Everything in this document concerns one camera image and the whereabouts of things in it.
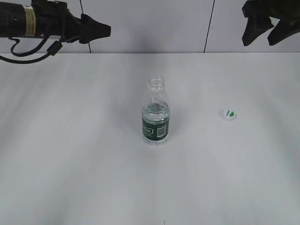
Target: green bottle label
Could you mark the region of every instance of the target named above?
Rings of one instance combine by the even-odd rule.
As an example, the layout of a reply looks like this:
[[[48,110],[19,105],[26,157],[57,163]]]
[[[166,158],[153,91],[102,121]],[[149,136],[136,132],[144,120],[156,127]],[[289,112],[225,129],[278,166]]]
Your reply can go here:
[[[142,120],[142,133],[145,138],[152,141],[160,141],[167,137],[169,132],[169,120],[161,124],[147,123],[144,119]]]

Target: yellow label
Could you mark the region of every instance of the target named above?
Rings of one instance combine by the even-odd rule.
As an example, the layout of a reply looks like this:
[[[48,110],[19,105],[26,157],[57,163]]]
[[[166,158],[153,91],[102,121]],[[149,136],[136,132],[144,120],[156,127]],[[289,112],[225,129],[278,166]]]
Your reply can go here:
[[[27,37],[34,37],[36,34],[37,28],[37,20],[36,14],[34,13],[34,9],[32,7],[25,6],[25,14],[26,14],[26,33]]]

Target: bottle cap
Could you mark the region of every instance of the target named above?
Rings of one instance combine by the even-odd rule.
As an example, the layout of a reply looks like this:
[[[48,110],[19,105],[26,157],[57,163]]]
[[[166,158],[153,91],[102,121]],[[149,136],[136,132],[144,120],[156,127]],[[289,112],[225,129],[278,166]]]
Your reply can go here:
[[[233,110],[225,109],[222,111],[222,117],[226,121],[233,121],[236,119],[236,113]]]

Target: clear plastic bottle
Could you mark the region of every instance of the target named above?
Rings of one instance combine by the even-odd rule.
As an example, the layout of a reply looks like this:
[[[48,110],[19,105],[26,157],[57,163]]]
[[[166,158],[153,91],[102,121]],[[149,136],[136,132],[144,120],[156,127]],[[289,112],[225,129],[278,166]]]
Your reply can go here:
[[[160,75],[149,79],[142,103],[142,133],[146,143],[161,145],[167,141],[170,108],[165,81]]]

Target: table surface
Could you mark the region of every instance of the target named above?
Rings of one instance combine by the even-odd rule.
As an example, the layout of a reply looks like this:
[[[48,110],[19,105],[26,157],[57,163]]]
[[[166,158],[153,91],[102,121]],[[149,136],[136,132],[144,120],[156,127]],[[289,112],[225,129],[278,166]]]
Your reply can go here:
[[[300,54],[0,63],[0,224],[298,225]],[[169,141],[141,139],[165,77]],[[238,117],[225,121],[222,109]]]

